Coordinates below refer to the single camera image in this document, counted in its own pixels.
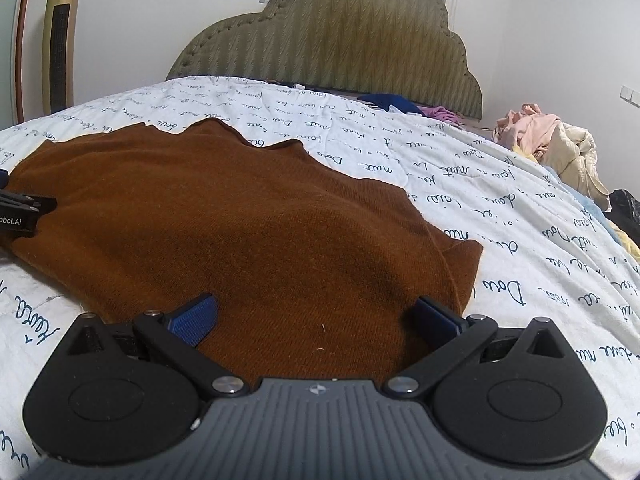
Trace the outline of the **brown knit sweater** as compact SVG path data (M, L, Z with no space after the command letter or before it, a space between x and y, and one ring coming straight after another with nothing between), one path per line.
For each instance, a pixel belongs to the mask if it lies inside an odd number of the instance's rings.
M355 179L296 140L258 148L206 119L46 142L12 191L52 197L2 247L107 322L209 292L201 352L247 380L383 380L432 348L408 326L422 296L461 313L483 248L427 223L406 192Z

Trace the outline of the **black dark clothes pile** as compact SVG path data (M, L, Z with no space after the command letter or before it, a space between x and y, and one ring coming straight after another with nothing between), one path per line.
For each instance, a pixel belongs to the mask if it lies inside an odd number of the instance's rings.
M627 190L614 190L609 196L611 210L605 217L621 228L640 247L640 203Z

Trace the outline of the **white script-print bed quilt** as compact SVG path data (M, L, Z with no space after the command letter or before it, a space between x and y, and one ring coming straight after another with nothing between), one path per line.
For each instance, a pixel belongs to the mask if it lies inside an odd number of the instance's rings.
M503 326L552 318L608 406L594 462L639 471L639 266L544 167L444 122L236 77L186 77L6 128L1 166L47 140L142 122L178 133L217 118L251 144L295 138L322 164L403 188L423 217L484 252L469 304Z

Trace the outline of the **gold tower air conditioner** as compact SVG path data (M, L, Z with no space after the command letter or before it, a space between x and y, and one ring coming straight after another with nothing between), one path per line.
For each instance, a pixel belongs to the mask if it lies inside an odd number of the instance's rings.
M43 20L41 83L43 114L74 102L74 40L79 0L47 0Z

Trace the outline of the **yellow blanket edge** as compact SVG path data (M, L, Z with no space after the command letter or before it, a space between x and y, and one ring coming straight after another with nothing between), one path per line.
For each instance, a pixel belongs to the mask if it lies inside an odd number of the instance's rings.
M612 230L615 232L616 236L620 239L620 244L623 248L626 249L629 255L631 255L634 260L640 262L640 248L636 244L636 242L619 226L616 226L614 222L610 222L610 226Z

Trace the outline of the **cream crumpled garment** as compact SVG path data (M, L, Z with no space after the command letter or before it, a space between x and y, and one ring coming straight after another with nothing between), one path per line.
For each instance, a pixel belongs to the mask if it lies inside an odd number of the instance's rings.
M564 184L591 198L602 211L609 211L610 191L599 177L597 162L593 135L587 129L567 122L556 124L541 159L541 163L553 169Z

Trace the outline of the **pink crumpled garment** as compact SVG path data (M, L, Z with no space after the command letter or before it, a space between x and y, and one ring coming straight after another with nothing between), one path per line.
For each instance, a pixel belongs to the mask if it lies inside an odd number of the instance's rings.
M537 104L523 104L520 110L510 110L497 120L492 140L528 159L541 162L560 123L559 116L544 113Z

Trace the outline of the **purple garment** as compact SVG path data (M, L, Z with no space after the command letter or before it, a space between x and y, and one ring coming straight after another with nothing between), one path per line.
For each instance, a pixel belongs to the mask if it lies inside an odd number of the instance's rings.
M419 106L419 110L421 113L428 118L433 118L436 120L440 120L441 122L446 122L450 125L461 125L461 117L453 112L452 110L448 110L448 108L443 106Z

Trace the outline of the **dark blue garment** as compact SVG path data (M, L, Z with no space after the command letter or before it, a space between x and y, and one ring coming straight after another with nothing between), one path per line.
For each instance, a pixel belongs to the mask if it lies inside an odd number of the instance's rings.
M402 114L418 114L424 116L422 110L413 104L413 102L407 100L403 96L393 93L368 93L358 96L358 101L365 102L377 106L381 110L389 112L390 109L396 108Z

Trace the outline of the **olive padded headboard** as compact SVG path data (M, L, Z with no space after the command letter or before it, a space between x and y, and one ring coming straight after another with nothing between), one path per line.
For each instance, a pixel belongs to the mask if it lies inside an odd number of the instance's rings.
M442 0L270 0L206 27L168 78L238 76L352 93L393 93L483 116L480 84Z

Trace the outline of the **wooden door frame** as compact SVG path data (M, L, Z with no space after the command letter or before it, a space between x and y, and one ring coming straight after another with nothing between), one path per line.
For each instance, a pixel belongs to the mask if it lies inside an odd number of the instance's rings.
M20 124L25 120L23 96L23 58L28 0L16 0L13 20L12 46L12 106L13 120Z

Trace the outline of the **white wall switch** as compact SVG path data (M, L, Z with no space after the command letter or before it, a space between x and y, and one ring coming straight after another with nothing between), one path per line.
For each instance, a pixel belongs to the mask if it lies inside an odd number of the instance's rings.
M620 87L620 98L635 106L635 107L640 107L640 92L636 91L634 89L631 89L627 86L621 86Z

